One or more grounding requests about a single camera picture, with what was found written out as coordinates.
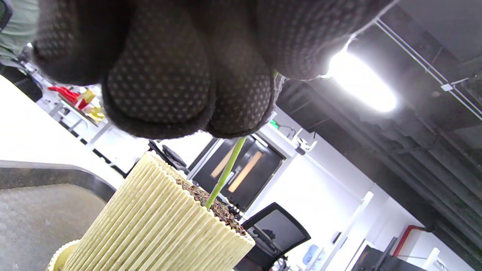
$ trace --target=soil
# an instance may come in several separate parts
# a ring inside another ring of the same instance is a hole
[[[183,180],[176,180],[178,185],[182,186],[182,189],[187,190],[196,201],[200,202],[201,205],[204,205],[209,198],[209,193],[200,189],[195,185],[191,185]],[[235,230],[240,235],[246,235],[246,231],[242,228],[239,222],[234,218],[234,215],[231,214],[228,210],[228,207],[218,200],[214,200],[213,205],[211,205],[211,210],[214,212],[214,215],[218,217],[221,221],[223,221],[226,226],[231,227],[231,229]]]

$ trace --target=gloved hand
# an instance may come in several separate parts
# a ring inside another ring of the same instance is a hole
[[[58,82],[102,83],[107,116],[135,136],[245,136],[271,115],[275,71],[325,74],[395,1],[39,0],[33,56]]]

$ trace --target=door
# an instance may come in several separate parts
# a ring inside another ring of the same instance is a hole
[[[212,192],[231,155],[235,139],[225,139],[193,180]],[[284,158],[265,142],[246,138],[221,194],[245,212],[276,172]]]

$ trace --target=dotted grip glove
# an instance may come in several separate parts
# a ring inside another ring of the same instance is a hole
[[[394,0],[39,0],[33,59],[102,84],[120,129],[151,139],[256,132],[273,75],[309,80]]]

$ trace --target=plant pot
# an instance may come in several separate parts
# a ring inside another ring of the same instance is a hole
[[[146,153],[87,230],[65,270],[229,271],[254,246],[226,226]]]
[[[68,256],[77,247],[80,240],[75,240],[63,245],[57,252],[52,256],[49,265],[45,271],[61,271],[67,261]]]

